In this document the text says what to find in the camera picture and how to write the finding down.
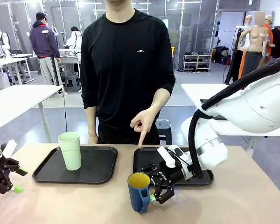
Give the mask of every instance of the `blue mug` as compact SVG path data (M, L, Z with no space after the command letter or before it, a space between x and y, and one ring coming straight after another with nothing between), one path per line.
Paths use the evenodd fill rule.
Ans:
M147 212L150 203L149 186L150 178L144 173L133 173L127 179L131 204L134 211Z

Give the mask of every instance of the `yellow object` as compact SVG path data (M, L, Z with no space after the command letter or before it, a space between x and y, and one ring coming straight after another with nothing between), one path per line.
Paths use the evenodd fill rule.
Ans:
M150 178L144 173L134 173L130 175L127 182L131 187L141 189L146 188L150 184Z

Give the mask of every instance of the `light green plastic cup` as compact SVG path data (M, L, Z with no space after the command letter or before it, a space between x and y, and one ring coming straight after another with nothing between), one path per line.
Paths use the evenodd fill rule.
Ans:
M68 170L81 167L80 137L77 132L66 132L58 136L59 145Z

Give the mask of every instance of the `black tray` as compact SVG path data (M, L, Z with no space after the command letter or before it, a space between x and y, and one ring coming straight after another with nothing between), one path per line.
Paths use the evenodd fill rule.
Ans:
M32 177L41 183L101 184L112 178L116 158L117 150L113 147L81 146L81 168L68 171L60 147L57 147L47 155Z
M149 165L151 163L155 163L157 168L158 164L164 159L161 157L161 155L157 151L158 148L156 147L144 147L144 148L138 148L134 152L134 163L133 163L133 173L134 172L142 172L141 168ZM181 148L182 151L186 152L189 149L188 148ZM203 171L203 179L196 179L196 178L190 178L188 181L183 180L176 185L190 185L190 186L205 186L213 183L215 177L211 170L204 170Z

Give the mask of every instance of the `brown tabletop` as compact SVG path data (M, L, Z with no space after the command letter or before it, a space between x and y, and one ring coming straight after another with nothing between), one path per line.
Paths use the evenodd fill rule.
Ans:
M280 224L280 191L241 147L228 147L229 159L213 170L212 185L176 187L173 198L140 215L126 182L137 146L111 145L118 158L107 183L36 183L33 171L57 146L25 145L13 156L29 174L11 174L24 190L0 194L0 224Z

